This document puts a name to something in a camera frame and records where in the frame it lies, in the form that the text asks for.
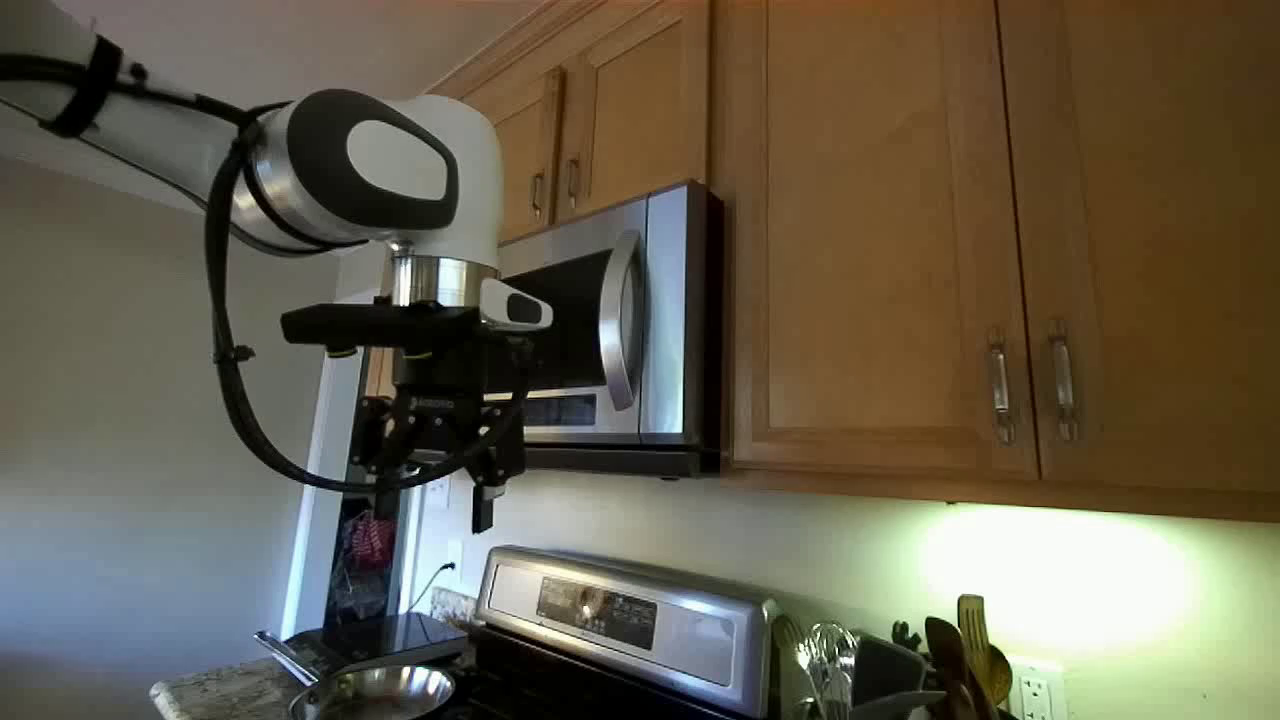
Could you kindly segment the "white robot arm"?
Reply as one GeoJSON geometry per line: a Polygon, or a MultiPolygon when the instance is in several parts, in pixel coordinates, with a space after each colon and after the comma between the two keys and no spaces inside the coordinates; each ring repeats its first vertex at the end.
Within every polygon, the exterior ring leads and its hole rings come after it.
{"type": "Polygon", "coordinates": [[[494,372],[531,363],[552,308],[499,275],[502,161],[485,113],[452,94],[376,99],[318,89],[236,109],[154,81],[57,0],[0,4],[0,105],[35,126],[135,167],[204,211],[212,363],[244,449],[289,479],[307,473],[261,429],[231,335],[227,250],[307,260],[380,245],[390,288],[280,320],[332,356],[387,347],[394,393],[371,410],[371,450],[346,485],[382,495],[465,473],[473,525],[524,473],[524,399],[494,372]]]}

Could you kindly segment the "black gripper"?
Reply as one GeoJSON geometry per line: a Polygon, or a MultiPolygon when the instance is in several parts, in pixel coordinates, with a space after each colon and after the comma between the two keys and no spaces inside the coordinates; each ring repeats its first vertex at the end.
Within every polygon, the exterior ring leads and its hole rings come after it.
{"type": "Polygon", "coordinates": [[[410,395],[394,381],[394,353],[369,347],[350,429],[350,479],[361,488],[418,488],[469,473],[473,532],[494,525],[499,485],[524,473],[519,404],[469,395],[410,395]]]}

